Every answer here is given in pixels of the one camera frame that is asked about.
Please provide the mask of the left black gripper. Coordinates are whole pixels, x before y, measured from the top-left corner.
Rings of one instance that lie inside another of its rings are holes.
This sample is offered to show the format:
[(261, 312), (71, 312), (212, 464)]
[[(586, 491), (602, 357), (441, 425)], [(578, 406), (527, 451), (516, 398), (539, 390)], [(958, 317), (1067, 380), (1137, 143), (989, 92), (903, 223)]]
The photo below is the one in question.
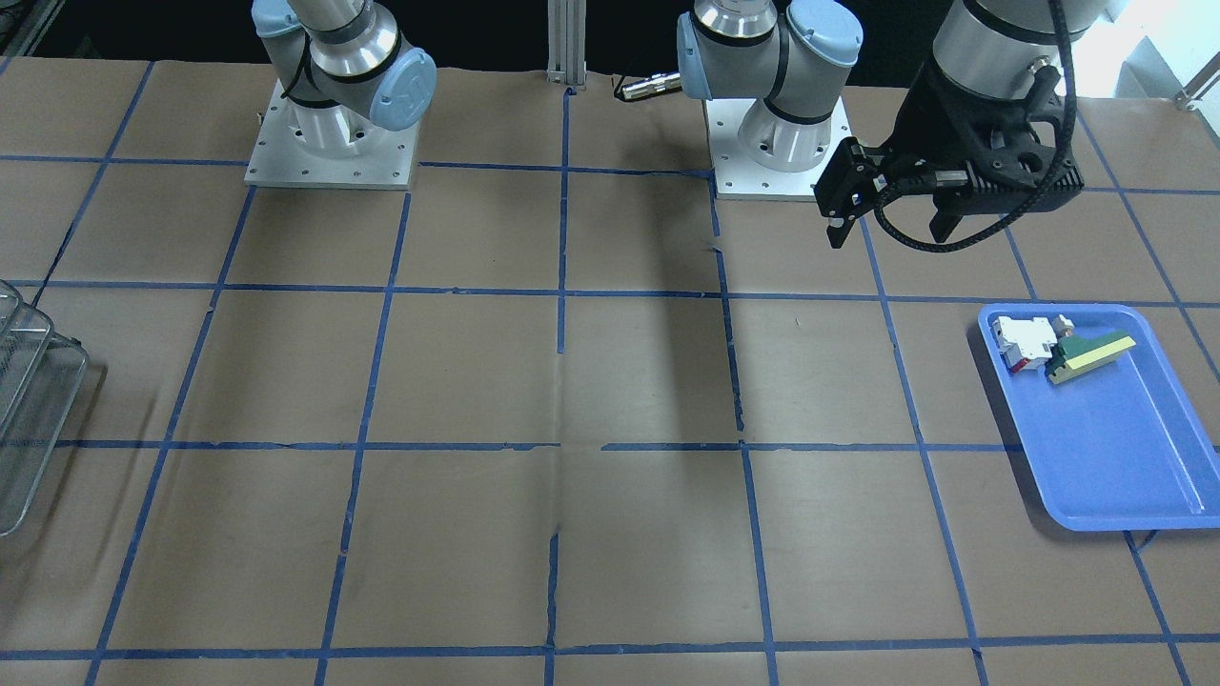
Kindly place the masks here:
[(936, 244), (950, 243), (964, 217), (985, 214), (989, 227), (967, 238), (976, 244), (1024, 214), (1054, 212), (1080, 195), (1086, 183), (1071, 150), (1075, 96), (1057, 94), (1057, 66), (1038, 59), (1032, 67), (1027, 92), (996, 100), (964, 90), (926, 61), (884, 143), (867, 146), (848, 135), (816, 183), (830, 247), (844, 247), (867, 212), (884, 233), (910, 243), (884, 217), (902, 198), (931, 197)]

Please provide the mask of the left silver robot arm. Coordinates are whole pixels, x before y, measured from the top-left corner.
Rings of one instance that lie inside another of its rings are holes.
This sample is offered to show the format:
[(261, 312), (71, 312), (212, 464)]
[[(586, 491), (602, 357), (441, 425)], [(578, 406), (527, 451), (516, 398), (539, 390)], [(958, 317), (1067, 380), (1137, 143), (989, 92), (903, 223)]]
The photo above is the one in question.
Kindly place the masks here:
[(619, 82), (631, 103), (664, 92), (745, 99), (738, 142), (776, 172), (824, 164), (813, 187), (841, 248), (863, 214), (915, 251), (963, 251), (1028, 212), (1085, 190), (1072, 153), (1072, 45), (1100, 1), (954, 1), (897, 114), (867, 146), (831, 142), (832, 116), (864, 42), (836, 1), (697, 1), (677, 21), (677, 70)]

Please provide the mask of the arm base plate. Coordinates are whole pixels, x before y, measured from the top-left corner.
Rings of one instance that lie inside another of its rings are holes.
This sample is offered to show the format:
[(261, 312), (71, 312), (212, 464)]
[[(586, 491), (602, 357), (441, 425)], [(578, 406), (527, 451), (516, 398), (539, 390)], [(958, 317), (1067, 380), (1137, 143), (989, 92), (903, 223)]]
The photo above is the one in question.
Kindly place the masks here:
[(407, 192), (421, 129), (379, 129), (344, 106), (305, 107), (277, 83), (244, 181), (259, 188)]
[(843, 99), (814, 125), (784, 121), (760, 99), (704, 103), (716, 192), (728, 200), (815, 201), (832, 153), (852, 135)]

